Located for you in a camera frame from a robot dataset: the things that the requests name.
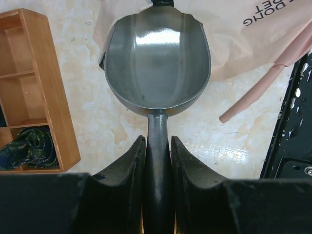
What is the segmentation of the pink cat litter bag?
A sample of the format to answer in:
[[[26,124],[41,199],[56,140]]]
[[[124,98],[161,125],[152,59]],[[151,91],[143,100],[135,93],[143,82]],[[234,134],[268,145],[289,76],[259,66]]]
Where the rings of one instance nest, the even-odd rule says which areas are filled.
[[[271,69],[221,122],[257,101],[285,68],[312,47],[309,0],[103,0],[94,41],[105,51],[116,22],[146,9],[170,9],[191,15],[203,25],[212,56],[214,80],[234,77],[270,63]]]

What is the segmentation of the silver metal scoop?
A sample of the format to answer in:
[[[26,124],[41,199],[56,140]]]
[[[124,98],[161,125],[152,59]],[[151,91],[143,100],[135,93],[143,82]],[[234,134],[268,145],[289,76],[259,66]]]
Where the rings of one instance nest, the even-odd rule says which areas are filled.
[[[172,234],[175,199],[167,120],[189,108],[211,74],[203,25],[171,6],[118,20],[104,71],[118,100],[148,119],[142,214],[147,234]]]

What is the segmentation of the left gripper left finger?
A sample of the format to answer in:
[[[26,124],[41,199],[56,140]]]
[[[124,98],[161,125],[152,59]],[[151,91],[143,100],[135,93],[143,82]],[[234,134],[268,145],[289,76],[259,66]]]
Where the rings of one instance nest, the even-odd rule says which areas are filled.
[[[3,234],[139,234],[146,140],[95,175],[0,177]]]

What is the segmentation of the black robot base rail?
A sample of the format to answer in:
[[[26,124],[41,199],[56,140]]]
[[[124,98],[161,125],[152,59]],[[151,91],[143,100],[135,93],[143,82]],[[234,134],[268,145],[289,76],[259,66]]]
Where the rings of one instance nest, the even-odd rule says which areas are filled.
[[[312,53],[294,64],[260,178],[312,177]]]

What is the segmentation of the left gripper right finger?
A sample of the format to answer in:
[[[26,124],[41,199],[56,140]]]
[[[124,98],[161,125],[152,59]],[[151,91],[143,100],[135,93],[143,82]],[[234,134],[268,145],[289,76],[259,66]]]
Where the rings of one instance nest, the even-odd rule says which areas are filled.
[[[228,179],[171,139],[179,234],[309,234],[308,179]]]

